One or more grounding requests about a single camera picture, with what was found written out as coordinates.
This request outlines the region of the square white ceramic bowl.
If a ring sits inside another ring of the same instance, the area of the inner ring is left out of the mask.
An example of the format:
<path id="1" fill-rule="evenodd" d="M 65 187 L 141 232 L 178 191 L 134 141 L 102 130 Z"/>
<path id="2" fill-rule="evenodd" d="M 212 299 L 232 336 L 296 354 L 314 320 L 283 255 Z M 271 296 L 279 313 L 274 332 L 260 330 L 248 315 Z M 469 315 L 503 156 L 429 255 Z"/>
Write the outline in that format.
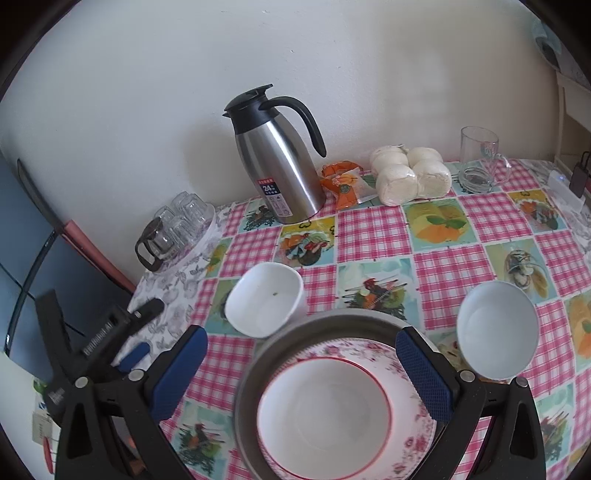
<path id="1" fill-rule="evenodd" d="M 232 288 L 224 306 L 229 324 L 243 335 L 266 339 L 308 314 L 304 280 L 293 268 L 273 262 L 253 266 Z"/>

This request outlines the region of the upturned clear drinking glasses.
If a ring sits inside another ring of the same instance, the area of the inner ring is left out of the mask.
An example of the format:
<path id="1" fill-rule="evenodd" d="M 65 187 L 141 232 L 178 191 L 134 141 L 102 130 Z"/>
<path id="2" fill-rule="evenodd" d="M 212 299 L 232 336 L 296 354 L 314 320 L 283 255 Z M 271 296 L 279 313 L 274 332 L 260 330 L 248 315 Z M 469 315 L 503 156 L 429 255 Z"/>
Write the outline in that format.
<path id="1" fill-rule="evenodd" d="M 215 210 L 195 193 L 183 191 L 170 204 L 160 207 L 154 214 L 162 229 L 153 245 L 162 260 L 168 260 L 190 250 L 204 239 L 214 221 Z"/>

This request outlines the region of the stainless steel thermos jug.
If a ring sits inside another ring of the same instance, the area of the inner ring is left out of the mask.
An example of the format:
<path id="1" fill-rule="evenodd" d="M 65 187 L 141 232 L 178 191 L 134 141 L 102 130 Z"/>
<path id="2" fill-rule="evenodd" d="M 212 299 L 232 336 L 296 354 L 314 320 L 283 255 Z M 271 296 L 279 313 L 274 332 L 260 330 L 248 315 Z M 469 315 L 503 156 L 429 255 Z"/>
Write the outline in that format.
<path id="1" fill-rule="evenodd" d="M 270 88 L 266 84 L 236 96 L 225 106 L 223 115 L 235 131 L 247 175 L 276 220 L 281 224 L 300 223 L 317 215 L 327 197 L 304 140 L 280 113 L 280 107 L 300 115 L 318 155 L 325 158 L 327 149 L 308 107 L 290 96 L 270 99 L 266 96 Z"/>

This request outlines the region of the clear glass mug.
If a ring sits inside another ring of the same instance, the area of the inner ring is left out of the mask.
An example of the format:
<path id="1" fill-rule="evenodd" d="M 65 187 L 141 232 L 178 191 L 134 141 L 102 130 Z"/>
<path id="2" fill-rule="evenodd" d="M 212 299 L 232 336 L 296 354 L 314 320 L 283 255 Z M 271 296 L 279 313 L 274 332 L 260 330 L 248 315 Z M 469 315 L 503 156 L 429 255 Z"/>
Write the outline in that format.
<path id="1" fill-rule="evenodd" d="M 505 184 L 512 165 L 500 152 L 500 139 L 493 131 L 479 126 L 461 129 L 458 181 L 469 193 L 489 193 Z"/>

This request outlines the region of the white power strip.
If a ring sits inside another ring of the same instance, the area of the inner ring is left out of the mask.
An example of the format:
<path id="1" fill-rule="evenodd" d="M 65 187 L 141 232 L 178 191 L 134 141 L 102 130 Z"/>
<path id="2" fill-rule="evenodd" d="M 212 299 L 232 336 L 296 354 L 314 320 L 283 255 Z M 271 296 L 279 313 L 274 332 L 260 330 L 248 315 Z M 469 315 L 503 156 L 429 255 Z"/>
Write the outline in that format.
<path id="1" fill-rule="evenodd" d="M 566 176 L 558 170 L 552 170 L 547 180 L 548 188 L 557 194 L 561 201 L 576 213 L 583 210 L 584 195 L 578 195 L 570 189 Z"/>

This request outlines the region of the pink checked fruit tablecloth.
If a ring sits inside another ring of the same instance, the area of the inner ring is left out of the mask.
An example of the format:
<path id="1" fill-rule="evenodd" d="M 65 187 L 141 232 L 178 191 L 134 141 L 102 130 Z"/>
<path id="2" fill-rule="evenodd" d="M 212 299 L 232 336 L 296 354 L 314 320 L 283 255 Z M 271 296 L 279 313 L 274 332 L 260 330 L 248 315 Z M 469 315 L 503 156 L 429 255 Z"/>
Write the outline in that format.
<path id="1" fill-rule="evenodd" d="M 380 311 L 423 329 L 457 368 L 456 317 L 466 294 L 497 279 L 536 306 L 540 339 L 525 371 L 538 407 L 547 475 L 572 474 L 590 444 L 590 212 L 576 213 L 547 186 L 552 168 L 516 160 L 489 194 L 454 187 L 443 200 L 349 211 L 328 204 L 314 219 L 280 226 L 263 202 L 237 203 L 198 291 L 192 324 L 207 356 L 176 414 L 163 424 L 196 479 L 245 479 L 229 413 L 256 351 L 223 307 L 250 267 L 276 261 L 304 279 L 308 310 Z"/>

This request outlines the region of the red rimmed white bowl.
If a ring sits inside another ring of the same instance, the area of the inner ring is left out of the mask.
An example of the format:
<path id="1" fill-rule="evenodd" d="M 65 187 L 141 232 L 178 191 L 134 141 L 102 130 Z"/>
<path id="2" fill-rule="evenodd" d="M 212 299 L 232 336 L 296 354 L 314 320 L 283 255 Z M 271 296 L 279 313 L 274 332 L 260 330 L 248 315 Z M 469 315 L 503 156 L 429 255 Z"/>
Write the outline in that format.
<path id="1" fill-rule="evenodd" d="M 290 479 L 356 479 L 391 437 L 386 390 L 341 358 L 297 360 L 270 380 L 256 412 L 260 449 Z"/>

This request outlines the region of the orange snack packet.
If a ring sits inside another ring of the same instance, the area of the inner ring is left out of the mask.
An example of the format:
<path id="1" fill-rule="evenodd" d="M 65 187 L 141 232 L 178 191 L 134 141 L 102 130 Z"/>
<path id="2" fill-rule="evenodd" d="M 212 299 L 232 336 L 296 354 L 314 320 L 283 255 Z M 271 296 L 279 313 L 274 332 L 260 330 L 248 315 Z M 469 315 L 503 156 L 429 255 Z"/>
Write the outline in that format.
<path id="1" fill-rule="evenodd" d="M 322 186 L 335 197 L 338 211 L 356 207 L 375 199 L 377 190 L 363 179 L 362 169 L 355 162 L 344 160 L 329 163 L 318 171 Z"/>

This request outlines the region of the black power adapter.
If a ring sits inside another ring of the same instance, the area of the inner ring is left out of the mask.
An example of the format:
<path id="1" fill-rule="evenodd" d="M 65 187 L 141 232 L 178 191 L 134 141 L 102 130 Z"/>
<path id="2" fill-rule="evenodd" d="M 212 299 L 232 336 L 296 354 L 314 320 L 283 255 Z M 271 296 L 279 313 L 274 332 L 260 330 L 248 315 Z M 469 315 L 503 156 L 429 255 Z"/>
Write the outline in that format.
<path id="1" fill-rule="evenodd" d="M 589 162 L 590 151 L 584 151 L 580 160 L 575 164 L 569 183 L 570 191 L 578 198 L 582 197 L 586 189 L 587 181 L 590 178 Z"/>

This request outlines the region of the pale blue round bowl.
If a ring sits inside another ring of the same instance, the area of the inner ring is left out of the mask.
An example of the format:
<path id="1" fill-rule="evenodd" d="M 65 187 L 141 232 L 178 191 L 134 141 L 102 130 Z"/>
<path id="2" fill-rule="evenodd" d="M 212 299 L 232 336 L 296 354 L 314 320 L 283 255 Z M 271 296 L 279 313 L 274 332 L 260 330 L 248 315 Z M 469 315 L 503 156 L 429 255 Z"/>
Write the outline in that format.
<path id="1" fill-rule="evenodd" d="M 467 364 L 494 381 L 511 380 L 523 372 L 540 338 L 535 305 L 522 290 L 498 280 L 484 282 L 466 295 L 456 330 Z"/>

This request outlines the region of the bag of white buns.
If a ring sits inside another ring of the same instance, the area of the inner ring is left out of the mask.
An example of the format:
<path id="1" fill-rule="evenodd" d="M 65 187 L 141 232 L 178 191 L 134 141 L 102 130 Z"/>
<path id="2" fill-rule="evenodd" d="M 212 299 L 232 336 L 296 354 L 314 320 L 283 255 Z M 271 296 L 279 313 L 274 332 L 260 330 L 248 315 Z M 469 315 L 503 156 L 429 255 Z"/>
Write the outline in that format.
<path id="1" fill-rule="evenodd" d="M 445 197 L 452 188 L 449 168 L 442 155 L 430 147 L 380 147 L 370 153 L 370 169 L 378 197 L 386 206 Z"/>

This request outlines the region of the large steel plate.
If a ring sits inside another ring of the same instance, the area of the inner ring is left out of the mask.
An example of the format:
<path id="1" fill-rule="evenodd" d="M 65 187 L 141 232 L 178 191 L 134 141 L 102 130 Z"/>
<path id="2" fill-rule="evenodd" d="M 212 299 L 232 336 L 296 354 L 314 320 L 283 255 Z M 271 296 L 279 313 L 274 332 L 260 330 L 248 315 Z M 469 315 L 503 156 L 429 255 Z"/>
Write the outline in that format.
<path id="1" fill-rule="evenodd" d="M 394 348 L 397 334 L 408 323 L 382 313 L 335 310 L 312 315 L 284 328 L 260 347 L 235 394 L 233 419 L 235 442 L 242 461 L 256 479 L 281 479 L 263 457 L 256 433 L 256 412 L 260 397 L 276 370 L 295 354 L 325 341 L 362 338 Z"/>

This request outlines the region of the grey floral tablecloth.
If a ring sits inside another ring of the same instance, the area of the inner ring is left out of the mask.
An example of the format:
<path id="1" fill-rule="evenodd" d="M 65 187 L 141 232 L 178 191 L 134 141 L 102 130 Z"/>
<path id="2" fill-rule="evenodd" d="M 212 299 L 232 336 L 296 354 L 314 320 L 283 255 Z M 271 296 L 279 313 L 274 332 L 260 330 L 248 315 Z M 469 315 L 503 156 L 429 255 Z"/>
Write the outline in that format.
<path id="1" fill-rule="evenodd" d="M 192 323 L 191 315 L 197 303 L 201 282 L 206 275 L 206 267 L 211 262 L 214 249 L 221 241 L 222 234 L 228 226 L 230 212 L 235 206 L 235 203 L 231 203 L 215 209 L 209 232 L 184 258 L 156 273 L 144 273 L 128 310 L 134 311 L 153 298 L 163 302 L 164 310 L 125 342 L 115 357 L 115 363 L 119 363 L 136 345 L 144 342 L 150 351 L 139 361 L 139 366 L 145 369 L 160 352 L 172 348 L 183 335 Z"/>

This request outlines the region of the pink floral plate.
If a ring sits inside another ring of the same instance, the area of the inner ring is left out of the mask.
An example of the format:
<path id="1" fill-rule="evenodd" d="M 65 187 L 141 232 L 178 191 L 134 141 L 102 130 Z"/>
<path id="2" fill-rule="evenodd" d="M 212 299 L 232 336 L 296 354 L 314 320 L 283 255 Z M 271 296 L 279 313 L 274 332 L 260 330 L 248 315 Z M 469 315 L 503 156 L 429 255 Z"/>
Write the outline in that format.
<path id="1" fill-rule="evenodd" d="M 376 463 L 356 479 L 409 478 L 428 453 L 437 423 L 428 413 L 394 348 L 362 338 L 325 341 L 295 354 L 273 377 L 297 360 L 320 357 L 351 360 L 368 369 L 382 384 L 391 403 L 393 426 L 388 445 Z"/>

